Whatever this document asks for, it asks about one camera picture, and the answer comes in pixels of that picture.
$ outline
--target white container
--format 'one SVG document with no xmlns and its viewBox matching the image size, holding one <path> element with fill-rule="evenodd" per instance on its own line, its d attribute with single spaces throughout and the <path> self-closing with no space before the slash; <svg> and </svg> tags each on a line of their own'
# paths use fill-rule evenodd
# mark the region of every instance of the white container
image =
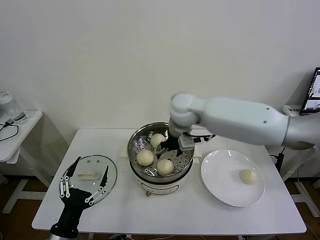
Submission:
<svg viewBox="0 0 320 240">
<path fill-rule="evenodd" d="M 20 109 L 12 95 L 7 91 L 0 91 L 0 107 L 17 124 L 24 124 L 28 121 L 26 114 Z"/>
</svg>

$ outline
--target wooden floor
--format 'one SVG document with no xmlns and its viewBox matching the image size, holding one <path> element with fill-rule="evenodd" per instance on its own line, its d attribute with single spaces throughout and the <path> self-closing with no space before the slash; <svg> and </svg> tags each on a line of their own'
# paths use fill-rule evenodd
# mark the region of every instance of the wooden floor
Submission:
<svg viewBox="0 0 320 240">
<path fill-rule="evenodd" d="M 10 177 L 8 184 L 0 185 L 0 209 L 2 210 L 9 197 L 19 183 L 19 178 Z M 303 181 L 304 186 L 313 198 L 315 204 L 320 209 L 320 191 L 313 189 L 310 181 Z M 291 194 L 297 194 L 293 182 L 285 183 Z M 31 179 L 24 189 L 25 191 L 46 191 L 47 188 L 37 179 Z M 49 236 L 47 231 L 35 230 L 31 227 L 31 223 L 37 213 L 41 201 L 39 200 L 18 200 L 10 214 L 0 213 L 0 230 L 3 233 L 3 240 L 46 240 Z M 315 232 L 320 238 L 320 218 L 314 218 L 310 214 L 304 203 L 298 203 L 297 208 L 304 222 Z M 95 234 L 94 240 L 106 240 L 111 235 Z M 153 238 L 163 238 L 167 236 L 159 235 L 133 235 L 134 240 L 149 240 Z M 82 234 L 78 239 L 85 240 L 88 234 Z M 204 237 L 205 240 L 237 240 L 236 236 L 211 236 Z M 200 236 L 173 236 L 170 240 L 203 240 Z M 308 229 L 303 234 L 277 235 L 272 240 L 317 240 L 317 238 Z"/>
</svg>

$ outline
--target steamed bun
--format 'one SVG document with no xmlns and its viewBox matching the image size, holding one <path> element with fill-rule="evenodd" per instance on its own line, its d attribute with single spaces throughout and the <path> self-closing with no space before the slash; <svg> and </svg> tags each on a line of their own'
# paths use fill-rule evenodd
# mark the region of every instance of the steamed bun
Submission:
<svg viewBox="0 0 320 240">
<path fill-rule="evenodd" d="M 169 159 L 162 159 L 157 163 L 156 171 L 161 176 L 173 174 L 175 170 L 174 164 Z"/>
<path fill-rule="evenodd" d="M 154 154 L 151 151 L 144 149 L 138 152 L 136 160 L 139 165 L 148 166 L 154 161 Z"/>
<path fill-rule="evenodd" d="M 156 148 L 159 146 L 160 143 L 165 142 L 165 141 L 166 141 L 165 136 L 157 133 L 157 134 L 152 135 L 150 143 L 151 143 L 152 147 Z"/>
<path fill-rule="evenodd" d="M 255 171 L 251 169 L 244 169 L 240 172 L 240 178 L 245 184 L 253 185 L 257 182 L 258 176 Z"/>
</svg>

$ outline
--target robotic hand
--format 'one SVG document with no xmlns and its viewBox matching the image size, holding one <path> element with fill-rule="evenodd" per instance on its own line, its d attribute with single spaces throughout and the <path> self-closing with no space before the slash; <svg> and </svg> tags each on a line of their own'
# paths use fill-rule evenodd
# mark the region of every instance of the robotic hand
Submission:
<svg viewBox="0 0 320 240">
<path fill-rule="evenodd" d="M 159 145 L 157 154 L 193 148 L 192 125 L 253 145 L 282 145 L 296 150 L 320 145 L 320 112 L 289 117 L 263 103 L 179 93 L 171 98 L 169 137 Z"/>
</svg>

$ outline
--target black cable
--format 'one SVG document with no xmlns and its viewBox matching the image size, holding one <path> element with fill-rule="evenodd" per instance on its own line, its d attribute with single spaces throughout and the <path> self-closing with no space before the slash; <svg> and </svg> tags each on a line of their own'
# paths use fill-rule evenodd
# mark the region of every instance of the black cable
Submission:
<svg viewBox="0 0 320 240">
<path fill-rule="evenodd" d="M 0 125 L 3 126 L 0 129 L 0 131 L 3 130 L 4 128 L 6 128 L 6 127 L 16 127 L 16 133 L 14 135 L 8 136 L 8 137 L 6 137 L 4 139 L 0 139 L 0 142 L 5 141 L 5 140 L 10 139 L 10 138 L 13 138 L 14 136 L 18 135 L 18 133 L 19 133 L 19 126 L 18 125 L 13 125 L 13 122 L 11 123 L 9 121 L 6 121 L 5 124 L 0 123 Z"/>
<path fill-rule="evenodd" d="M 284 162 L 284 158 L 285 158 L 285 155 L 284 155 L 284 150 L 285 150 L 286 148 L 284 147 L 283 149 L 282 149 L 282 151 L 281 152 L 279 152 L 279 154 L 278 154 L 278 156 L 277 155 L 273 155 L 273 154 L 270 154 L 269 156 L 270 157 L 275 157 L 275 159 L 276 159 L 276 162 L 275 162 L 275 167 L 276 167 L 276 169 L 278 170 L 278 172 L 280 173 L 280 170 L 281 170 L 281 167 L 282 167 L 282 163 Z"/>
</svg>

